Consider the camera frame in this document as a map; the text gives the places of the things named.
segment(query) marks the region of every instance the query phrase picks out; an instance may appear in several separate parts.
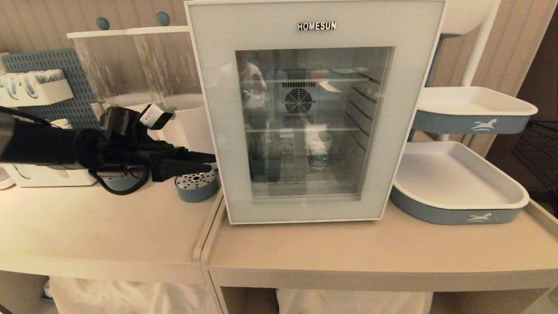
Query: cup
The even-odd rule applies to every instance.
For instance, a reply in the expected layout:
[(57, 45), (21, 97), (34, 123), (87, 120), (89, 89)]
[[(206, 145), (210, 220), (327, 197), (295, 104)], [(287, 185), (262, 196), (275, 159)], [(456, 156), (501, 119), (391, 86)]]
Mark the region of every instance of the cup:
[(333, 143), (333, 135), (326, 131), (317, 132), (316, 136), (306, 139), (306, 157), (313, 169), (324, 170), (328, 166), (329, 149)]

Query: metal rack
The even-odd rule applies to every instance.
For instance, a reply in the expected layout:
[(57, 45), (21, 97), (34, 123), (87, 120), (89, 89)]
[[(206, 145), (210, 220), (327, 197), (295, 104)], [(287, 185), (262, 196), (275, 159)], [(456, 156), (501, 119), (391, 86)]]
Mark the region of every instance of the metal rack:
[(537, 179), (544, 191), (529, 191), (548, 203), (558, 217), (558, 121), (530, 121), (512, 155)]

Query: glass door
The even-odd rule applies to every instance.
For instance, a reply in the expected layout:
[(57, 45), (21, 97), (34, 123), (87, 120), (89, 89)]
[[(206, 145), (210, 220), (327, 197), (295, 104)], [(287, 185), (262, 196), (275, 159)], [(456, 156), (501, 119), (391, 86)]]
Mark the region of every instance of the glass door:
[(254, 201), (360, 197), (392, 51), (235, 51)]
[(231, 223), (380, 219), (445, 1), (185, 5)]

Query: fridge door frame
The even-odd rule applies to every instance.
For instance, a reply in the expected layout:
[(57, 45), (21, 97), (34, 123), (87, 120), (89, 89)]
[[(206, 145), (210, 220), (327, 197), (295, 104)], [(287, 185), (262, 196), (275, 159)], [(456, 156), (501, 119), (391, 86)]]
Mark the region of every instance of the fridge door frame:
[[(234, 42), (234, 45), (228, 47), (228, 51), (231, 55), (228, 58), (229, 61), (232, 63), (224, 63), (225, 66), (231, 64), (233, 69), (236, 71), (236, 59), (234, 58), (234, 52), (238, 50), (266, 50), (266, 49), (312, 49), (312, 48), (334, 48), (334, 47), (375, 47), (375, 46), (393, 46), (395, 47), (393, 51), (392, 57), (392, 64), (391, 70), (389, 73), (388, 81), (386, 82), (386, 97), (385, 99), (390, 99), (391, 101), (386, 102), (383, 101), (381, 113), (379, 115), (378, 122), (375, 123), (376, 129), (373, 138), (372, 146), (368, 150), (368, 160), (367, 164), (365, 165), (365, 180), (361, 186), (361, 196), (360, 200), (358, 201), (348, 201), (347, 197), (328, 197), (327, 201), (322, 200), (313, 200), (312, 197), (300, 198), (300, 201), (293, 202), (293, 201), (281, 201), (280, 199), (273, 199), (270, 202), (254, 202), (252, 196), (252, 187), (251, 187), (251, 180), (249, 177), (249, 164), (248, 164), (248, 152), (247, 152), (247, 143), (246, 143), (246, 136), (244, 132), (244, 121), (242, 118), (242, 105), (240, 103), (240, 94), (238, 89), (238, 74), (231, 75), (236, 77), (236, 83), (233, 80), (230, 81), (232, 84), (231, 86), (226, 85), (225, 87), (229, 91), (230, 94), (234, 95), (232, 100), (227, 100), (227, 103), (230, 103), (231, 108), (236, 106), (236, 109), (226, 108), (230, 115), (227, 121), (226, 126), (220, 126), (222, 130), (216, 130), (215, 127), (217, 124), (221, 123), (219, 115), (223, 117), (225, 111), (217, 112), (216, 108), (210, 108), (210, 104), (208, 102), (208, 91), (206, 90), (206, 79), (209, 76), (204, 77), (204, 68), (202, 67), (203, 60), (200, 61), (200, 55), (203, 55), (203, 58), (206, 59), (208, 54), (204, 54), (205, 52), (200, 52), (198, 47), (198, 42), (196, 41), (196, 36), (198, 36), (198, 41), (202, 42), (205, 41), (204, 39), (200, 39), (203, 36), (201, 27), (198, 26), (198, 30), (196, 30), (196, 21), (193, 22), (191, 11), (195, 11), (197, 7), (200, 6), (210, 6), (213, 9), (213, 12), (225, 14), (220, 10), (224, 10), (224, 8), (228, 8), (230, 11), (227, 11), (227, 17), (223, 18), (224, 20), (229, 19), (231, 20), (232, 16), (240, 14), (235, 10), (244, 10), (246, 12), (246, 8), (241, 9), (240, 7), (243, 5), (255, 5), (251, 6), (250, 8), (255, 11), (251, 12), (258, 12), (258, 10), (269, 10), (268, 8), (262, 9), (262, 5), (267, 6), (269, 3), (278, 4), (279, 8), (281, 5), (290, 5), (296, 4), (302, 6), (308, 6), (314, 4), (313, 2), (323, 2), (323, 3), (331, 3), (333, 7), (337, 4), (340, 8), (346, 6), (347, 3), (354, 3), (356, 6), (363, 6), (364, 4), (376, 4), (376, 3), (383, 3), (387, 7), (389, 6), (401, 6), (404, 3), (436, 3), (432, 4), (433, 7), (431, 10), (435, 13), (435, 16), (427, 16), (424, 17), (420, 14), (413, 13), (413, 12), (406, 12), (405, 16), (409, 17), (413, 16), (416, 19), (422, 19), (422, 23), (433, 23), (428, 26), (431, 29), (431, 34), (429, 39), (426, 41), (425, 44), (412, 44), (413, 40), (413, 32), (416, 29), (417, 22), (415, 20), (410, 21), (409, 19), (405, 19), (401, 17), (399, 14), (395, 15), (395, 13), (388, 13), (391, 14), (392, 18), (398, 19), (400, 18), (402, 21), (407, 22), (407, 26), (400, 27), (398, 30), (403, 30), (403, 33), (400, 34), (400, 38), (394, 39), (389, 38), (388, 35), (383, 34), (376, 35), (376, 33), (366, 34), (367, 37), (363, 39), (363, 35), (365, 34), (355, 34), (354, 36), (349, 36), (350, 39), (343, 40), (344, 43), (337, 43), (333, 42), (333, 40), (324, 40), (327, 35), (332, 34), (331, 32), (341, 32), (344, 25), (351, 25), (351, 27), (355, 27), (352, 25), (353, 21), (351, 20), (352, 13), (330, 13), (326, 14), (327, 8), (324, 5), (323, 7), (316, 9), (316, 13), (304, 13), (304, 17), (294, 16), (294, 17), (284, 17), (284, 20), (289, 19), (289, 23), (284, 23), (281, 26), (284, 28), (281, 29), (283, 32), (287, 32), (289, 35), (295, 37), (296, 40), (291, 39), (291, 43), (289, 45), (285, 45), (278, 41), (282, 40), (267, 40), (264, 44), (258, 43), (257, 40), (251, 40), (251, 42), (246, 42), (244, 44), (240, 44), (238, 42)], [(190, 36), (192, 40), (192, 45), (194, 47), (194, 55), (196, 59), (196, 64), (198, 66), (198, 73), (200, 77), (200, 83), (202, 87), (203, 98), (206, 106), (206, 111), (210, 120), (211, 126), (211, 135), (213, 138), (213, 144), (215, 147), (215, 152), (217, 155), (217, 160), (219, 164), (219, 175), (221, 178), (221, 182), (224, 186), (224, 194), (225, 194), (225, 203), (227, 204), (227, 211), (229, 216), (229, 222), (231, 224), (244, 224), (244, 223), (285, 223), (285, 222), (323, 222), (323, 221), (360, 221), (360, 220), (379, 220), (383, 216), (384, 209), (388, 202), (389, 193), (392, 188), (393, 180), (395, 178), (395, 174), (397, 171), (397, 167), (399, 166), (401, 156), (403, 153), (403, 148), (405, 146), (406, 139), (408, 137), (412, 120), (414, 118), (416, 112), (416, 103), (422, 92), (424, 84), (426, 82), (426, 77), (428, 75), (428, 70), (430, 69), (430, 65), (432, 63), (432, 59), (434, 57), (436, 45), (438, 39), (440, 37), (441, 25), (444, 20), (447, 2), (446, 0), (408, 0), (408, 1), (401, 1), (401, 0), (275, 0), (275, 1), (265, 1), (265, 0), (252, 0), (252, 1), (230, 1), (230, 0), (195, 0), (195, 1), (185, 1), (185, 8), (186, 8), (186, 16), (188, 25), (191, 27)], [(296, 30), (296, 24), (298, 22), (306, 22), (308, 20), (324, 20), (326, 16), (329, 20), (336, 21), (336, 30), (335, 31), (298, 31)], [(367, 21), (368, 23), (374, 24), (376, 26), (380, 26), (376, 20), (372, 20), (372, 22)], [(212, 22), (214, 25), (213, 27), (217, 28), (217, 23)], [(262, 26), (264, 30), (269, 30), (270, 25)], [(360, 25), (366, 25), (366, 22), (361, 22)], [(231, 28), (235, 27), (235, 30), (231, 32), (235, 32), (238, 25), (229, 25)], [(230, 29), (224, 29), (220, 35), (229, 42), (234, 40), (234, 35), (229, 34)], [(208, 33), (207, 37), (211, 38), (214, 34)], [(224, 40), (217, 40), (219, 44), (219, 49), (225, 51), (222, 48), (222, 43)], [(417, 47), (421, 48), (420, 56), (416, 56), (411, 52), (415, 51)], [(417, 64), (411, 68), (411, 70), (407, 70), (405, 67), (405, 60), (414, 60)], [(410, 75), (414, 75), (413, 77), (413, 85), (411, 88), (412, 90), (410, 96), (402, 96), (404, 93), (396, 93), (394, 85), (400, 85), (393, 83), (394, 80), (397, 78), (403, 78), (405, 75), (402, 73), (411, 73)], [(404, 114), (403, 118), (399, 118), (399, 112), (394, 107), (395, 103), (399, 98), (407, 97), (407, 102), (411, 103), (407, 112)], [(395, 139), (392, 140), (387, 139), (385, 131), (382, 130), (389, 130), (389, 125), (393, 125), (394, 123), (399, 123), (398, 127), (394, 129)], [(387, 153), (385, 150), (382, 150), (378, 147), (379, 144), (384, 144), (385, 147), (388, 147)]]

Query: pegboard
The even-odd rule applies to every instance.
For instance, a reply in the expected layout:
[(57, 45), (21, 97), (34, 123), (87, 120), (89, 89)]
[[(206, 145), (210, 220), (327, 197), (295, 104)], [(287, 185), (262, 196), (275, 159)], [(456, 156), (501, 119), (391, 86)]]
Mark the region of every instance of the pegboard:
[(100, 129), (91, 103), (97, 102), (74, 49), (45, 50), (5, 55), (2, 63), (9, 73), (61, 69), (74, 98), (48, 106), (21, 107), (23, 112), (49, 121), (66, 118), (75, 129)]

